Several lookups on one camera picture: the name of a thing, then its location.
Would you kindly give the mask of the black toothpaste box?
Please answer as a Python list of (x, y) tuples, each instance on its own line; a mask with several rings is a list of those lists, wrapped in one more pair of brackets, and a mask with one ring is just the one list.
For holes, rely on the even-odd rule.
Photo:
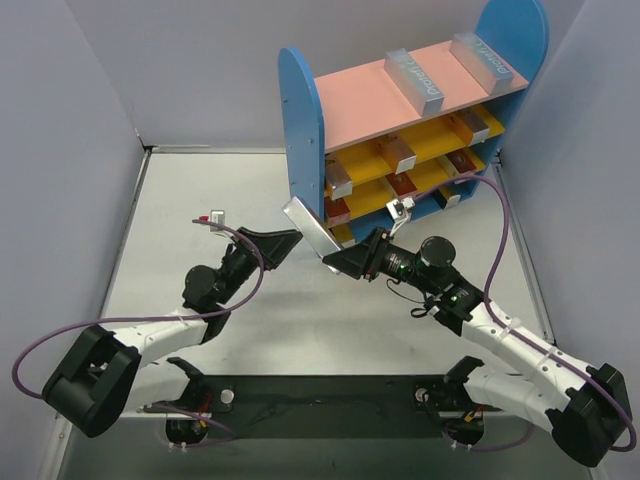
[(330, 231), (341, 244), (348, 243), (353, 239), (353, 234), (347, 224), (334, 226)]

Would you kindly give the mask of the red 3D toothpaste box top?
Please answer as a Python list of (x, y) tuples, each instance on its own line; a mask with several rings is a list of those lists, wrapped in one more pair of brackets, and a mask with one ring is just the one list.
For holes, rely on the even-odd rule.
[(351, 212), (343, 198), (332, 200), (330, 197), (324, 199), (325, 220), (329, 228), (348, 223)]

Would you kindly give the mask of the red 3d toothpaste box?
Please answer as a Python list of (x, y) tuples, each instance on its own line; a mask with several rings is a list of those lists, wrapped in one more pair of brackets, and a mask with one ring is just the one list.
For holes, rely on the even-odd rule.
[(418, 194), (416, 185), (405, 172), (386, 175), (385, 182), (391, 195), (399, 200), (415, 198)]
[(325, 220), (329, 228), (348, 223), (351, 212), (343, 198), (332, 200), (330, 197), (324, 199)]
[(438, 158), (440, 167), (451, 178), (462, 174), (473, 174), (476, 172), (475, 165), (471, 158), (462, 150), (447, 153)]

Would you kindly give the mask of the silver RO box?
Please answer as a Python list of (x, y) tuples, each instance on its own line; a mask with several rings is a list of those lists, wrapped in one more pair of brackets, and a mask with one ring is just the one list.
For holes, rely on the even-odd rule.
[(483, 143), (489, 138), (489, 125), (472, 109), (454, 112), (450, 120), (452, 129), (468, 146)]
[(332, 200), (352, 194), (353, 181), (338, 157), (333, 154), (325, 157), (325, 180)]

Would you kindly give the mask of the silver RO box table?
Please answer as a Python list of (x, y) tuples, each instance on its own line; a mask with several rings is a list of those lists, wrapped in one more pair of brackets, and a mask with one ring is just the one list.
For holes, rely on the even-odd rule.
[(439, 188), (433, 197), (442, 210), (457, 206), (461, 199), (461, 195), (449, 187)]

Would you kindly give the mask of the orange white RO toothpaste box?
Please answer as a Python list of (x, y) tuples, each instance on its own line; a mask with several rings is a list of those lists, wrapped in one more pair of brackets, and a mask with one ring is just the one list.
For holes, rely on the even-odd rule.
[(402, 137), (385, 135), (378, 137), (375, 143), (392, 173), (400, 174), (414, 168), (417, 154)]

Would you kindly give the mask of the plain silver box diagonal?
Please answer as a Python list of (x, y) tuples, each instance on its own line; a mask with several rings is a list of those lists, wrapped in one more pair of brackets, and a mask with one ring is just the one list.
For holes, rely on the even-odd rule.
[(384, 71), (420, 117), (441, 110), (445, 95), (406, 49), (388, 51)]

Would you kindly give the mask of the plain silver box horizontal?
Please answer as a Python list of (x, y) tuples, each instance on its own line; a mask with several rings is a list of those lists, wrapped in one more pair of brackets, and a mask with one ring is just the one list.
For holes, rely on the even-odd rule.
[(322, 224), (315, 212), (299, 197), (292, 197), (283, 206), (282, 211), (320, 259), (342, 249), (342, 245)]

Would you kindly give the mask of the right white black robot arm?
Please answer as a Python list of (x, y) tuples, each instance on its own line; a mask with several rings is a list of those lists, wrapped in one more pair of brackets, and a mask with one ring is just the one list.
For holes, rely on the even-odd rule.
[(376, 228), (322, 261), (354, 279), (372, 281), (383, 274), (416, 288), (426, 315), (516, 370), (509, 377), (474, 362), (470, 372), (445, 380), (443, 394), (450, 405), (464, 408), (472, 402), (509, 412), (549, 432), (571, 459), (596, 467), (632, 425), (622, 373), (562, 353), (523, 327), (459, 273), (455, 256), (453, 244), (443, 237), (429, 237), (411, 253)]

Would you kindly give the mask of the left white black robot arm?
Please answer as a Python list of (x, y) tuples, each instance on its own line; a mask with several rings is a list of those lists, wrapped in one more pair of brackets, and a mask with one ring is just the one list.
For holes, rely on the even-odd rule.
[(108, 430), (123, 412), (146, 404), (169, 400), (179, 410), (195, 409), (203, 386), (175, 352), (218, 336), (231, 315), (226, 303), (253, 273), (276, 269), (301, 238), (295, 229), (239, 228), (219, 267), (197, 265), (187, 272), (183, 306), (194, 318), (85, 328), (45, 383), (43, 400), (89, 438)]

